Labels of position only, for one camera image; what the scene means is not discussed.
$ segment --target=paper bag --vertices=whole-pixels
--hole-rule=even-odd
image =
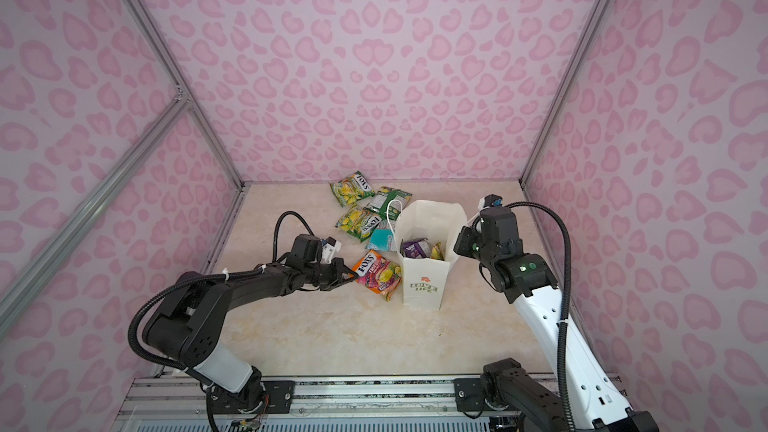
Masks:
[[[403,209],[395,226],[395,244],[402,264],[403,303],[412,307],[439,310],[446,280],[458,255],[456,238],[467,222],[464,208],[431,200],[416,200]],[[414,238],[426,238],[430,245],[440,242],[445,260],[403,257],[400,245]]]

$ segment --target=snack package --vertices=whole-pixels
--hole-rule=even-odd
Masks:
[[[357,279],[360,284],[380,294],[387,302],[400,284],[400,266],[388,261],[374,250],[365,254],[352,270],[360,276]]]
[[[408,205],[411,197],[413,197],[413,194],[400,190],[399,188],[381,187],[376,191],[376,194],[374,194],[371,201],[368,202],[366,210],[370,210],[371,212],[379,214],[382,218],[386,218],[386,210],[391,203],[392,206],[389,207],[389,219],[395,220],[397,216],[400,215],[400,212],[402,212],[402,209]]]
[[[429,258],[434,258],[435,260],[445,260],[442,256],[442,247],[440,246],[440,242],[432,247],[432,254],[429,255]]]
[[[370,197],[373,195],[373,188],[370,187],[368,181],[362,176],[360,170],[351,174],[349,177],[342,178],[336,183],[330,184],[331,191],[339,201],[341,207],[347,207],[349,204],[354,204],[361,198]]]
[[[386,220],[382,220],[379,227],[371,234],[371,241],[366,248],[369,250],[382,250],[386,252],[397,252],[395,244],[395,234],[389,229]]]
[[[379,215],[363,210],[358,206],[353,206],[349,212],[339,219],[336,226],[344,232],[357,237],[360,242],[364,242],[373,234],[376,226],[381,221],[382,218]]]
[[[427,239],[418,238],[402,244],[402,255],[408,258],[427,258],[430,249]]]

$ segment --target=pink heart pattern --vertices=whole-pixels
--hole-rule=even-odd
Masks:
[[[768,428],[765,3],[617,0],[529,189],[571,230],[600,360],[661,430]]]
[[[132,314],[200,266],[233,196],[183,116],[0,344],[0,428],[111,424],[125,385],[150,369],[125,343]]]
[[[198,98],[240,174],[257,181],[338,179],[354,168],[371,178],[520,177],[574,24],[593,2],[146,1],[189,80],[205,76]],[[208,37],[213,28],[220,34]],[[408,123],[412,106],[426,114]],[[376,108],[394,113],[374,116]],[[421,145],[394,146],[393,127],[403,144]],[[470,139],[456,156],[431,153],[457,130]],[[277,133],[295,139],[275,146]],[[340,138],[349,149],[336,146]]]
[[[174,92],[119,1],[0,5],[0,261],[16,275]]]

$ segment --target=pink wall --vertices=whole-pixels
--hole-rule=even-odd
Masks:
[[[246,179],[517,178],[594,0],[146,0]]]
[[[182,117],[0,344],[0,429],[108,430],[150,369],[129,349],[128,323],[196,269],[233,194]]]
[[[766,26],[768,0],[618,0],[531,187],[662,430],[768,428]]]
[[[120,0],[0,0],[0,297],[169,102]]]

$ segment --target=purple candy packet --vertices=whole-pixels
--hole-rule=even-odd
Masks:
[[[427,258],[432,250],[427,239],[418,238],[402,244],[402,255],[408,258]]]

